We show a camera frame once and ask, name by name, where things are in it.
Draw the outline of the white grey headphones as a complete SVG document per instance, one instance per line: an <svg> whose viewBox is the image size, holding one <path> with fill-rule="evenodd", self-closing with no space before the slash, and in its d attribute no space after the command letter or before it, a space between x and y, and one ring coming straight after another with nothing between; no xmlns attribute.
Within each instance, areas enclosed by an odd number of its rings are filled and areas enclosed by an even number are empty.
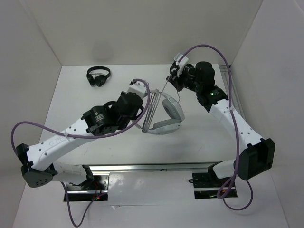
<svg viewBox="0 0 304 228"><path fill-rule="evenodd" d="M166 135L181 128L185 115L179 101L165 92L152 90L152 101L142 123L135 127L142 133L153 135Z"/></svg>

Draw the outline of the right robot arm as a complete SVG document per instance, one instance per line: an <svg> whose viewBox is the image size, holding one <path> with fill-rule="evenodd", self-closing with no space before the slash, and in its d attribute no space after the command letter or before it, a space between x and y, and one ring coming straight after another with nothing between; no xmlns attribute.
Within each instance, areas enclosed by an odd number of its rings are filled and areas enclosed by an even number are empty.
<svg viewBox="0 0 304 228"><path fill-rule="evenodd" d="M207 175L208 183L218 186L224 178L234 175L249 180L272 168L275 143L255 132L237 110L229 103L227 94L215 85L215 70L209 62L179 64L170 67L167 80L179 92L186 88L195 92L197 100L215 117L235 139L238 156L234 160L212 165Z"/></svg>

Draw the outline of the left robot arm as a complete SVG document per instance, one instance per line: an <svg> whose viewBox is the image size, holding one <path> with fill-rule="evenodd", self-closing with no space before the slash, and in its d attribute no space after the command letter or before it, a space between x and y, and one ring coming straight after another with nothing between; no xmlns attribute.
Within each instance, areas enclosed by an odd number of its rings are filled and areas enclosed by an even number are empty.
<svg viewBox="0 0 304 228"><path fill-rule="evenodd" d="M143 106L144 93L121 92L117 101L94 106L74 124L56 132L55 136L28 146L16 147L22 177L31 188L44 186L51 181L68 182L87 190L93 186L94 176L88 165L68 165L59 158L81 145L121 134L137 123L147 107Z"/></svg>

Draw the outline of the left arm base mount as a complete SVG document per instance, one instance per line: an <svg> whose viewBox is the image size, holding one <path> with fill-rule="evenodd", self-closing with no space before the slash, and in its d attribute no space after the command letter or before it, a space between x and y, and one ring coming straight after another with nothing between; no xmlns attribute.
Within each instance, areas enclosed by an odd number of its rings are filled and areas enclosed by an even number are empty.
<svg viewBox="0 0 304 228"><path fill-rule="evenodd" d="M70 201L107 201L110 174L94 173L88 165L68 165L62 169Z"/></svg>

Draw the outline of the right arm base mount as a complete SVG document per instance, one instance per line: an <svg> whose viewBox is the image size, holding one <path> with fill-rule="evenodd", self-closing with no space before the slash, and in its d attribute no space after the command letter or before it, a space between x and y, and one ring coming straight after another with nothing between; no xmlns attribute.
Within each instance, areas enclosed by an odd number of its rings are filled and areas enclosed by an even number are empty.
<svg viewBox="0 0 304 228"><path fill-rule="evenodd" d="M207 173L193 173L192 178L188 180L194 188L194 199L216 199L219 188L228 180L228 178L218 179L210 177Z"/></svg>

